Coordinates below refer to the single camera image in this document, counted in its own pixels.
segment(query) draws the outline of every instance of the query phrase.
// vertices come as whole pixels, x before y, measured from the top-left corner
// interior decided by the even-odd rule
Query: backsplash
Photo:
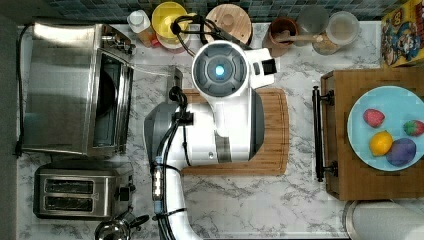
[[[44,0],[63,17],[79,20],[96,20],[107,23],[124,23],[135,10],[142,9],[151,15],[163,0]],[[203,16],[215,6],[231,3],[242,7],[252,22],[271,22],[278,16],[296,19],[306,5],[322,5],[329,13],[348,11],[359,20],[378,20],[400,6],[399,0],[177,0],[187,12]]]

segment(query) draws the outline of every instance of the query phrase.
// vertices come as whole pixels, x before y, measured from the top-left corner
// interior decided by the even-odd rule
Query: cup
[[[324,41],[313,43],[312,47],[321,55],[330,55],[353,43],[358,36],[358,19],[349,12],[340,11],[331,16],[323,34]]]
[[[275,40],[275,36],[285,30],[290,32],[290,36],[296,36],[298,34],[297,24],[291,18],[279,17],[272,21],[268,27],[268,31],[262,41],[262,47],[268,48],[273,58],[281,57],[288,51],[290,45],[293,44],[293,42],[280,43]]]
[[[175,40],[177,36],[172,33],[171,24],[180,16],[188,15],[187,11],[176,2],[164,2],[155,8],[152,14],[152,26],[156,34],[162,39]],[[186,30],[188,22],[178,24],[182,30]]]
[[[329,15],[327,10],[320,5],[305,6],[296,18],[299,35],[316,35],[325,31],[328,26]],[[304,46],[308,42],[296,41],[294,45]]]

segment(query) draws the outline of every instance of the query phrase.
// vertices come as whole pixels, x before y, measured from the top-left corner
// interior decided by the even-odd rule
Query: plastic fruit
[[[403,130],[409,136],[418,137],[424,133],[424,123],[418,120],[412,120],[403,125]]]
[[[370,150],[374,156],[385,155],[392,147],[393,137],[387,131],[376,133],[370,141]]]
[[[363,118],[368,125],[373,128],[377,128],[383,123],[384,118],[386,117],[377,109],[369,108],[364,112]]]
[[[409,138],[401,138],[393,142],[392,148],[386,158],[394,166],[403,166],[414,159],[417,153],[417,145]]]

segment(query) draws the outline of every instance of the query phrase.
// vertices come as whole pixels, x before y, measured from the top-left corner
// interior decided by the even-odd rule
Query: yellow lemon
[[[370,141],[370,150],[374,156],[385,155],[392,147],[393,137],[387,131],[376,133]]]

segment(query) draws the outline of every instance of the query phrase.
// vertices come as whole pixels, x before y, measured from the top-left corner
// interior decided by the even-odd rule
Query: kettle
[[[131,229],[140,230],[140,225],[149,220],[149,215],[135,217],[132,208],[111,221],[101,222],[94,232],[96,240],[130,240]]]

